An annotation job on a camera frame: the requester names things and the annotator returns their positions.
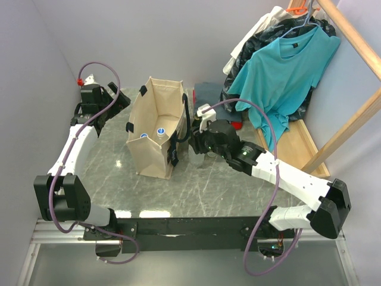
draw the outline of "white shirt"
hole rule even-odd
[[[236,61],[239,53],[242,50],[243,45],[246,43],[246,41],[253,36],[256,33],[259,33],[260,31],[265,30],[266,28],[270,26],[274,26],[275,24],[279,23],[280,21],[284,19],[290,19],[293,16],[286,12],[282,7],[275,6],[270,13],[267,13],[266,15],[262,16],[259,21],[254,25],[253,28],[246,34],[245,37],[236,45],[234,50],[230,53],[232,56],[231,59],[227,62],[227,64],[223,68],[224,74],[229,74],[229,71],[232,69],[234,62]]]

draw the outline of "white wall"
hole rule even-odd
[[[381,55],[381,2],[341,0],[338,8]],[[314,92],[306,119],[318,148],[381,86],[348,41],[340,37],[342,43]],[[379,285],[381,278],[381,248],[377,246],[381,243],[380,121],[378,112],[326,162],[332,177],[348,185],[352,210],[344,231],[362,285]]]
[[[15,285],[39,216],[33,181],[58,157],[79,93],[32,1],[1,1],[0,35],[0,285]]]
[[[112,65],[123,86],[149,76],[223,83],[222,68],[248,30],[289,0],[34,0],[75,73],[84,61]],[[100,82],[111,80],[94,70]]]

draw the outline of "gray cloth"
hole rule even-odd
[[[220,101],[221,85],[209,82],[196,83],[195,93],[196,112],[196,110],[204,104],[209,104],[212,106]],[[230,113],[223,108],[223,105],[217,106],[215,111],[217,113],[217,119],[226,119],[229,122],[242,122],[241,112],[236,111],[234,113]]]

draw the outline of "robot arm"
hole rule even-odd
[[[197,111],[189,143],[196,154],[213,151],[222,156],[233,169],[275,184],[279,165],[279,186],[303,201],[297,207],[275,207],[268,222],[278,231],[312,228],[328,238],[337,238],[351,209],[344,182],[329,182],[311,176],[280,160],[251,142],[241,141],[226,120],[216,120],[216,113],[203,105]]]
[[[114,93],[117,92],[117,87],[113,82],[109,83],[108,86]],[[81,98],[82,101],[78,104],[74,117],[70,122],[69,137],[61,155],[48,174],[37,176],[34,182],[36,196],[44,220],[52,220],[48,203],[49,188],[73,137],[76,136],[78,129],[89,118],[104,109],[113,100],[108,92],[94,81],[92,75],[85,80],[85,84],[81,87]],[[120,93],[115,104],[80,133],[55,184],[54,211],[58,221],[76,220],[95,226],[107,226],[114,224],[116,221],[114,211],[90,202],[90,197],[82,185],[79,175],[82,172],[89,151],[98,139],[106,121],[129,105],[130,99]]]

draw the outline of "wooden rack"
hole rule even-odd
[[[336,24],[344,37],[354,47],[360,57],[381,80],[381,59],[368,43],[355,30],[352,24],[341,14],[331,0],[317,0],[321,8]],[[291,0],[288,8],[300,7],[303,0]],[[329,177],[324,164],[348,138],[381,109],[381,88],[379,88],[360,109],[334,134],[328,142],[318,150],[303,120],[289,124],[290,130],[285,132],[278,142],[278,157],[307,173],[319,178]],[[262,131],[257,129],[260,141],[265,148],[266,141]]]

